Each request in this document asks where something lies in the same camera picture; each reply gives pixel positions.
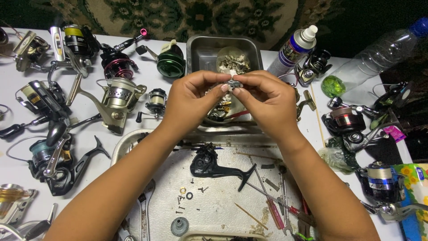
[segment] washer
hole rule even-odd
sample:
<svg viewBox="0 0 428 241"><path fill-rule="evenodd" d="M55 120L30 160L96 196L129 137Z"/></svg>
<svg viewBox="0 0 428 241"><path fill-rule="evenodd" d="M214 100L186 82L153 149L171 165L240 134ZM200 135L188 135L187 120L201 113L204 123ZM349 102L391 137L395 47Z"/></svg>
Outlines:
<svg viewBox="0 0 428 241"><path fill-rule="evenodd" d="M188 192L188 193L186 194L186 198L187 198L188 200L192 199L192 198L193 198L193 193Z"/></svg>

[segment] spray can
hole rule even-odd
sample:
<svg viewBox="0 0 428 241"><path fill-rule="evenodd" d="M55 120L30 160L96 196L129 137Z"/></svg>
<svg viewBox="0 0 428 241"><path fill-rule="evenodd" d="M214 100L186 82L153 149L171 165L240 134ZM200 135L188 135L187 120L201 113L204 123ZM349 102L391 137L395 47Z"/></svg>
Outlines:
<svg viewBox="0 0 428 241"><path fill-rule="evenodd" d="M284 44L278 56L268 67L267 71L279 77L291 72L294 67L315 47L315 34L318 28L315 25L306 29L299 29Z"/></svg>

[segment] gear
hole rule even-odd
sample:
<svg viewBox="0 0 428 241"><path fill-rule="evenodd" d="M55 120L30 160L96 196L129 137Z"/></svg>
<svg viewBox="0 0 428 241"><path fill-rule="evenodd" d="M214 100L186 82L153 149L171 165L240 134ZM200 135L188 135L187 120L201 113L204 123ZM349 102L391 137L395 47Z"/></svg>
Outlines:
<svg viewBox="0 0 428 241"><path fill-rule="evenodd" d="M171 224L171 233L177 237L183 236L189 230L189 221L184 217L177 217Z"/></svg>

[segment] screwdriver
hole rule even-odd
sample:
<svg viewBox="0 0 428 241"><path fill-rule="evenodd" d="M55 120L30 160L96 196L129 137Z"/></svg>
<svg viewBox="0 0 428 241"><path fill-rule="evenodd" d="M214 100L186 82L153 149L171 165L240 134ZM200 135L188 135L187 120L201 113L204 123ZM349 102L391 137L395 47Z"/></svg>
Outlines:
<svg viewBox="0 0 428 241"><path fill-rule="evenodd" d="M312 227L316 227L316 223L314 220L314 217L312 215L307 215L304 212L301 212L299 209L293 207L293 206L288 206L285 205L285 203L277 200L276 198L274 198L273 196L267 194L266 192L263 192L263 190L259 189L258 187L252 185L251 183L247 182L246 184L248 184L249 186L251 186L252 188L256 189L257 191L263 193L265 196L270 197L272 200L276 201L277 203L281 204L282 206L286 207L292 214L296 215L298 218L300 218L301 220L307 222L309 225L311 225Z"/></svg>
<svg viewBox="0 0 428 241"><path fill-rule="evenodd" d="M251 160L251 164L254 165L253 159L249 156L250 160ZM263 191L266 193L266 188L263 185L262 179L260 178L259 172L257 171L257 168L254 169L256 171L257 177L259 178L260 184L262 185ZM284 228L284 223L282 222L282 218L278 212L278 209L276 208L275 203L273 203L272 199L267 197L267 201L266 203L268 204L267 206L269 207L269 211L273 217L273 220L275 221L276 227L278 229L283 229Z"/></svg>

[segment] fingernail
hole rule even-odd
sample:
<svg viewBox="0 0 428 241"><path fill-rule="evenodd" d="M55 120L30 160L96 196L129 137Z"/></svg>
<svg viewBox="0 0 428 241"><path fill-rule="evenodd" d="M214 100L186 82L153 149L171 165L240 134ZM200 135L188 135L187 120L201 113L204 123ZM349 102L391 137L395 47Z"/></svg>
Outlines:
<svg viewBox="0 0 428 241"><path fill-rule="evenodd" d="M223 91L224 93L226 93L227 91L229 91L229 85L228 84L223 84L221 86L221 91Z"/></svg>
<svg viewBox="0 0 428 241"><path fill-rule="evenodd" d="M241 92L241 88L235 88L235 89L233 89L233 94L234 95L237 95L237 94L239 94Z"/></svg>

